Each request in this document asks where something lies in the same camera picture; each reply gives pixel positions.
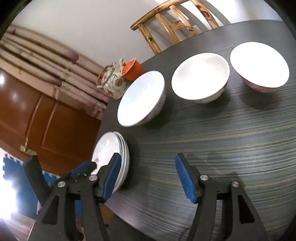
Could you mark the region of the large peony flower plate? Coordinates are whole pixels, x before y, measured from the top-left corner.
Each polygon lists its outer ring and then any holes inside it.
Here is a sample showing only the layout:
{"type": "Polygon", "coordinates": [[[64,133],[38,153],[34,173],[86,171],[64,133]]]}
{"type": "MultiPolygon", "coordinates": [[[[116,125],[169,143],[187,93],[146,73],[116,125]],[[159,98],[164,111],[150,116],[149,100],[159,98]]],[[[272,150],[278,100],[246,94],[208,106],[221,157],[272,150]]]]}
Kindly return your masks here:
{"type": "Polygon", "coordinates": [[[127,174],[128,174],[128,169],[129,169],[129,166],[130,166],[130,152],[129,152],[129,149],[128,149],[128,145],[127,145],[127,142],[125,141],[125,139],[123,138],[123,136],[119,133],[119,132],[114,132],[118,137],[121,138],[122,142],[123,142],[123,145],[125,147],[125,159],[123,161],[123,171],[122,171],[122,175],[121,175],[121,178],[119,179],[119,183],[116,185],[116,191],[119,190],[123,183],[125,182],[125,179],[127,177],[127,174]]]}

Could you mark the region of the small pink flower plate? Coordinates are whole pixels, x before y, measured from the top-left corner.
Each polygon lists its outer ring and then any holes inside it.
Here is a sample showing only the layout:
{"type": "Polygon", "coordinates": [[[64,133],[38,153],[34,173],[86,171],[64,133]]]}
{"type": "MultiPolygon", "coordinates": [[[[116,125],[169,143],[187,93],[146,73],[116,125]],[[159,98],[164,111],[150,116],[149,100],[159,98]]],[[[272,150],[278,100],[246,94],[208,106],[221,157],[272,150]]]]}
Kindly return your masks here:
{"type": "Polygon", "coordinates": [[[122,144],[114,132],[107,132],[94,148],[91,161],[95,162],[97,167],[91,174],[97,174],[102,166],[108,165],[114,153],[122,155],[122,144]]]}

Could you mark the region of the blue-rimmed pink flower plate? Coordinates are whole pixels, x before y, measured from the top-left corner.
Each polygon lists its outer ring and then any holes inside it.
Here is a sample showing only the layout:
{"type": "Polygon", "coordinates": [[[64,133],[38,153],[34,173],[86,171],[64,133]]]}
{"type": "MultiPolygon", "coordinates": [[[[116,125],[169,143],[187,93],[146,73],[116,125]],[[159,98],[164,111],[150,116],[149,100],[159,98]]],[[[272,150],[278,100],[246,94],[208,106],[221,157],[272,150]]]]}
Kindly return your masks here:
{"type": "Polygon", "coordinates": [[[118,178],[117,178],[117,180],[116,180],[116,184],[115,184],[115,186],[114,186],[114,190],[113,190],[113,192],[116,192],[116,185],[119,183],[119,179],[121,178],[122,171],[123,171],[123,161],[124,161],[124,159],[125,159],[125,153],[124,153],[124,151],[125,151],[125,147],[124,147],[124,145],[123,145],[123,142],[122,142],[121,138],[120,138],[120,137],[118,137],[118,138],[120,139],[120,141],[121,141],[121,145],[122,145],[122,152],[121,152],[122,162],[121,162],[120,173],[119,173],[118,178]]]}

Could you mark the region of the large white floral bowl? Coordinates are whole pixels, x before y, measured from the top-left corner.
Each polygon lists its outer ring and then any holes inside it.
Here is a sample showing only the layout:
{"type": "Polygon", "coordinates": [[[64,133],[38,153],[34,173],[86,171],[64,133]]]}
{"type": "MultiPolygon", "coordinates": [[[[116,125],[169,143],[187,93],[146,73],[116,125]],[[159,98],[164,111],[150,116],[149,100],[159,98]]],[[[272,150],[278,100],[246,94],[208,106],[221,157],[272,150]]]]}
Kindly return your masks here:
{"type": "Polygon", "coordinates": [[[162,73],[149,71],[138,77],[123,95],[117,120],[123,127],[139,126],[156,117],[166,100],[166,83],[162,73]]]}

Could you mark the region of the medium white floral bowl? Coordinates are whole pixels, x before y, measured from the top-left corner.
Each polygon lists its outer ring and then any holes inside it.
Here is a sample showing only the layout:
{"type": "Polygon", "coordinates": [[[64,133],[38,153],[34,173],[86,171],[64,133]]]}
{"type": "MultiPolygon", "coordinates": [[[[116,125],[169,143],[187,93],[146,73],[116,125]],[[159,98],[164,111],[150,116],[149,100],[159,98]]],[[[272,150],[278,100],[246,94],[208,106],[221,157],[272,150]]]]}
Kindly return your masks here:
{"type": "Polygon", "coordinates": [[[196,103],[209,103],[226,90],[230,76],[227,60],[215,53],[196,54],[183,61],[171,78],[173,92],[196,103]]]}

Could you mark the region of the small red patterned bowl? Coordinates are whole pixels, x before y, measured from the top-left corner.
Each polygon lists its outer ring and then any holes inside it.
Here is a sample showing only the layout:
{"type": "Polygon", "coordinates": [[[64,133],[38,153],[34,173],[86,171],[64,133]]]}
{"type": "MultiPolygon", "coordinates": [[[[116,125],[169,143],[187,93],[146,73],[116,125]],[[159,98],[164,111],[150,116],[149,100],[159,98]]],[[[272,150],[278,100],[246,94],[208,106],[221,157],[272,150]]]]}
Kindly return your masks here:
{"type": "Polygon", "coordinates": [[[234,70],[252,89],[272,93],[284,86],[290,77],[285,58],[276,49],[260,42],[245,42],[230,53],[234,70]]]}

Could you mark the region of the brown wooden door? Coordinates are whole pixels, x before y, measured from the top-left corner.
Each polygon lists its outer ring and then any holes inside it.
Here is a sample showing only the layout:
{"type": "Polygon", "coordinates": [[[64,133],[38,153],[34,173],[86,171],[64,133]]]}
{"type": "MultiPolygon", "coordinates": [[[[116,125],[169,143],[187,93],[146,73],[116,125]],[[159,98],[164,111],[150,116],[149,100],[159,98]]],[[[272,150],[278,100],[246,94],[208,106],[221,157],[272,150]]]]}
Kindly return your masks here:
{"type": "Polygon", "coordinates": [[[91,161],[101,121],[1,71],[1,148],[25,161],[24,146],[45,171],[64,174],[91,161]]]}

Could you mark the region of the floral ceramic teapot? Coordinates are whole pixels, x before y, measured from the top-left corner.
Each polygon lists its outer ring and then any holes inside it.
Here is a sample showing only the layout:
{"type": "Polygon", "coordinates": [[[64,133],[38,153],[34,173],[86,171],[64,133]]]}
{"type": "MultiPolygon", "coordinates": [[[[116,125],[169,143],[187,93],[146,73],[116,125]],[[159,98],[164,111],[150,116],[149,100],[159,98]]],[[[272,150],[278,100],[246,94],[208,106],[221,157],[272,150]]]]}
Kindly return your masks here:
{"type": "Polygon", "coordinates": [[[104,90],[109,97],[115,100],[121,99],[132,83],[121,76],[124,64],[124,59],[121,58],[119,63],[106,65],[96,79],[97,88],[104,90]]]}

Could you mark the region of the orange lidded cup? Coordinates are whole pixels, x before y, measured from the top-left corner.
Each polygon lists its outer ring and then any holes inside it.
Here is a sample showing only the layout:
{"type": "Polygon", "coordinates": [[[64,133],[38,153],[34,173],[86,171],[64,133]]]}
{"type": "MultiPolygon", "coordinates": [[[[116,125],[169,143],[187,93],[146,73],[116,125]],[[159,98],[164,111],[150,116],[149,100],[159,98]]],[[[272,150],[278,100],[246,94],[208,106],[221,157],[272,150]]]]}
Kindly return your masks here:
{"type": "Polygon", "coordinates": [[[121,77],[129,81],[135,81],[143,74],[144,69],[135,58],[131,59],[127,63],[123,63],[123,68],[120,73],[121,77]]]}

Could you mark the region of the wooden chair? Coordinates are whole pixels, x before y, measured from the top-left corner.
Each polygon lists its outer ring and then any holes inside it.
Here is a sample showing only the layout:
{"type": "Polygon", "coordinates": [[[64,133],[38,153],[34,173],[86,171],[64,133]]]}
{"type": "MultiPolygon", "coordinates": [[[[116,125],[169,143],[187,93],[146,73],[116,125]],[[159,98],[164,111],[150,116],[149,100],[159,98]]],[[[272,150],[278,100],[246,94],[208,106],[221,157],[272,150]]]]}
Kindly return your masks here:
{"type": "Polygon", "coordinates": [[[198,34],[193,26],[190,24],[189,20],[185,17],[185,15],[178,9],[177,4],[180,4],[181,2],[182,1],[165,1],[164,3],[156,6],[148,13],[143,15],[130,27],[133,31],[139,30],[141,32],[147,44],[155,55],[161,53],[161,49],[149,30],[145,27],[145,24],[152,18],[156,18],[158,20],[161,26],[165,29],[166,33],[169,35],[170,39],[175,44],[178,44],[180,42],[177,35],[175,34],[175,31],[181,28],[186,28],[192,36],[196,36],[198,34]],[[169,24],[162,16],[162,12],[166,10],[171,10],[178,18],[178,20],[169,24]]]}

